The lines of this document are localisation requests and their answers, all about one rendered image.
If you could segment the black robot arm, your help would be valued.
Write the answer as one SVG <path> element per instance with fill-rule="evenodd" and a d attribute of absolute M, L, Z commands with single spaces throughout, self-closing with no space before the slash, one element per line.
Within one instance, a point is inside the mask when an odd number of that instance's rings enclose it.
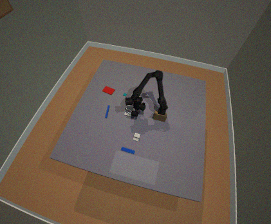
<path fill-rule="evenodd" d="M 133 91 L 133 94 L 131 95 L 131 97 L 126 98 L 126 105 L 134 105 L 138 106 L 140 104 L 140 101 L 143 101 L 142 97 L 139 97 L 144 86 L 147 84 L 147 82 L 149 81 L 149 79 L 151 77 L 154 77 L 157 79 L 158 82 L 158 92 L 159 92 L 159 98 L 158 98 L 158 103 L 160 105 L 160 108 L 158 110 L 158 114 L 160 115 L 165 115 L 166 109 L 168 109 L 167 106 L 167 102 L 166 99 L 164 97 L 164 88 L 163 88 L 163 73 L 159 70 L 152 72 L 152 73 L 148 73 L 143 81 L 140 83 L 140 85 Z M 140 106 L 138 107 L 138 110 L 145 110 L 145 103 L 143 102 L 142 104 L 140 104 Z"/>

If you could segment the red flat square plate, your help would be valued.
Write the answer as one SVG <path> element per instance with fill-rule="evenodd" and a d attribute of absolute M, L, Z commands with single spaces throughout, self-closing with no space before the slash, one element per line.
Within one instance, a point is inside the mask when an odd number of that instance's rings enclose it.
<path fill-rule="evenodd" d="M 105 93 L 108 93 L 108 94 L 112 95 L 112 93 L 114 92 L 114 90 L 115 89 L 113 89 L 113 88 L 105 86 L 102 91 L 105 92 Z"/>

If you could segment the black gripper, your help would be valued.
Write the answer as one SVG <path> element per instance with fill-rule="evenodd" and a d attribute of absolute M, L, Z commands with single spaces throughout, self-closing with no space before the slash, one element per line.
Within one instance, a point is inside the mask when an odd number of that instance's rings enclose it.
<path fill-rule="evenodd" d="M 140 101 L 140 104 L 141 103 L 142 103 L 142 101 Z M 138 106 L 136 106 L 136 105 L 133 104 L 133 108 L 135 108 L 135 111 L 131 112 L 131 116 L 135 116 L 135 117 L 138 116 L 138 107 L 140 106 L 140 104 Z"/>

